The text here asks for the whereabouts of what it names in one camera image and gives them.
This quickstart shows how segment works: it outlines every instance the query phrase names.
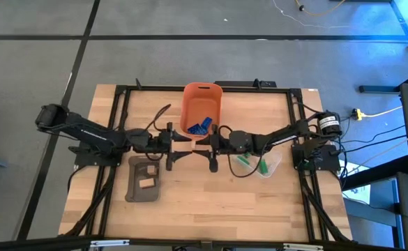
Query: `green object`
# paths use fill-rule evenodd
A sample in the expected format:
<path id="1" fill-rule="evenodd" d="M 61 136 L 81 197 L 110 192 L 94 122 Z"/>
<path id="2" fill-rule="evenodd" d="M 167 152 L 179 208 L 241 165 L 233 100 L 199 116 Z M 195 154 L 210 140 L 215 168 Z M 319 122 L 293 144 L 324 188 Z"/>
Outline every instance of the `green object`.
<path id="1" fill-rule="evenodd" d="M 259 172 L 261 174 L 267 174 L 267 172 L 269 172 L 267 170 L 267 165 L 266 165 L 266 161 L 265 160 L 261 160 L 261 163 L 259 164 Z"/>
<path id="2" fill-rule="evenodd" d="M 238 160 L 244 162 L 247 165 L 250 165 L 250 163 L 248 162 L 248 160 L 246 160 L 243 156 L 238 156 Z"/>

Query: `gray tray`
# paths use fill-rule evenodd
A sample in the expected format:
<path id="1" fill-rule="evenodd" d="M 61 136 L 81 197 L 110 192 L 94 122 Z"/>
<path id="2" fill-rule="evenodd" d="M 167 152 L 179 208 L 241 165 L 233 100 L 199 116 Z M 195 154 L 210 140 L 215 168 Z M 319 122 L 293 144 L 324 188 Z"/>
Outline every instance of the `gray tray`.
<path id="1" fill-rule="evenodd" d="M 147 167 L 153 165 L 156 167 L 156 175 L 148 174 Z M 131 157 L 129 158 L 129 179 L 128 192 L 125 200 L 127 202 L 149 202 L 156 201 L 159 198 L 160 167 L 158 161 L 152 161 L 145 157 Z M 146 178 L 154 178 L 155 186 L 152 188 L 140 188 L 139 181 Z"/>

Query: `orange plastic bin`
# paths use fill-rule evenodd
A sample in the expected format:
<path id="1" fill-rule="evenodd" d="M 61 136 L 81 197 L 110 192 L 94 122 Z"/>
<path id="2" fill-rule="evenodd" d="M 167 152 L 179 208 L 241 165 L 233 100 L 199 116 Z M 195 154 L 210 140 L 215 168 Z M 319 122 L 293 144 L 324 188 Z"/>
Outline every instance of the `orange plastic bin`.
<path id="1" fill-rule="evenodd" d="M 212 119 L 211 125 L 219 125 L 222 88 L 211 83 L 189 83 L 183 90 L 181 129 L 188 129 L 195 124 L 201 124 L 206 117 Z"/>

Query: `floor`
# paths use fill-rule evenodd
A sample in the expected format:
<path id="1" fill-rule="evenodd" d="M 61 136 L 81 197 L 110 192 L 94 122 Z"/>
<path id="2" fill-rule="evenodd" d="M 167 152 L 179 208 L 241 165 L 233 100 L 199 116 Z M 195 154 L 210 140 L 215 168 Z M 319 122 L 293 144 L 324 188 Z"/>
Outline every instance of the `floor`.
<path id="1" fill-rule="evenodd" d="M 336 5 L 307 1 L 320 12 Z M 94 0 L 0 0 L 0 35 L 83 35 Z M 408 0 L 395 0 L 408 26 Z M 40 106 L 58 103 L 66 84 L 75 84 L 69 108 L 87 115 L 96 84 L 185 85 L 216 80 L 273 80 L 278 86 L 316 88 L 325 109 L 346 116 L 352 108 L 374 114 L 400 105 L 392 95 L 360 94 L 362 84 L 395 85 L 408 78 L 405 33 L 389 3 L 346 2 L 322 17 L 306 15 L 293 1 L 283 0 L 108 0 L 101 1 L 91 35 L 342 35 L 374 40 L 3 40 L 0 37 L 0 241 L 14 237 L 16 224 L 37 172 L 47 135 L 33 124 Z M 81 59 L 78 51 L 84 49 Z M 81 62 L 77 76 L 70 78 Z M 344 140 L 371 139 L 378 132 L 403 125 L 402 111 L 352 121 Z M 404 133 L 397 130 L 382 139 Z M 29 238 L 57 234 L 74 155 L 60 139 L 45 182 Z M 370 147 L 348 155 L 361 163 L 394 144 Z M 360 144 L 345 145 L 352 149 Z M 402 145 L 368 163 L 373 167 L 407 153 Z M 373 198 L 388 197 L 379 188 Z M 364 225 L 350 218 L 361 243 Z"/>

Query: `wooden tabletop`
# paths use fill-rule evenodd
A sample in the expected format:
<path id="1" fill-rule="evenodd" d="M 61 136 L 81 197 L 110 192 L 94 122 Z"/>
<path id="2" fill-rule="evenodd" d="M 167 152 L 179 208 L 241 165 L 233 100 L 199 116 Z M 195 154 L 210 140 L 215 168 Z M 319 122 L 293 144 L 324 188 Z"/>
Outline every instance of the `wooden tabletop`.
<path id="1" fill-rule="evenodd" d="M 115 85 L 97 86 L 89 112 L 90 120 L 107 126 L 114 90 Z M 316 89 L 303 89 L 302 92 L 306 105 L 322 110 Z M 182 92 L 179 91 L 131 91 L 126 129 L 145 128 L 161 107 L 172 104 L 156 124 L 164 128 L 166 122 L 171 121 L 174 129 L 181 132 L 181 101 Z M 305 112 L 306 116 L 312 114 L 308 110 Z M 286 97 L 283 94 L 222 95 L 221 125 L 234 130 L 266 134 L 289 122 Z M 185 143 L 178 144 L 174 147 L 189 147 L 189 142 L 185 146 Z M 260 178 L 258 175 L 234 177 L 229 171 L 225 155 L 218 156 L 217 173 L 211 173 L 208 160 L 197 154 L 176 161 L 171 172 L 165 170 L 164 158 L 160 161 L 160 197 L 155 202 L 145 203 L 125 201 L 129 177 L 128 158 L 136 155 L 127 153 L 116 171 L 105 235 L 117 238 L 307 241 L 300 183 L 292 164 L 290 145 L 291 142 L 287 142 L 271 151 L 280 153 L 282 160 L 270 178 Z M 86 167 L 74 176 L 59 228 L 60 234 L 70 230 L 91 203 L 97 171 L 97 167 Z M 246 172 L 242 169 L 235 171 L 240 174 Z M 317 175 L 324 209 L 341 232 L 351 238 L 338 180 L 329 172 L 318 171 Z M 96 216 L 94 233 L 98 232 L 100 212 L 101 207 Z M 314 209 L 312 218 L 319 238 Z"/>

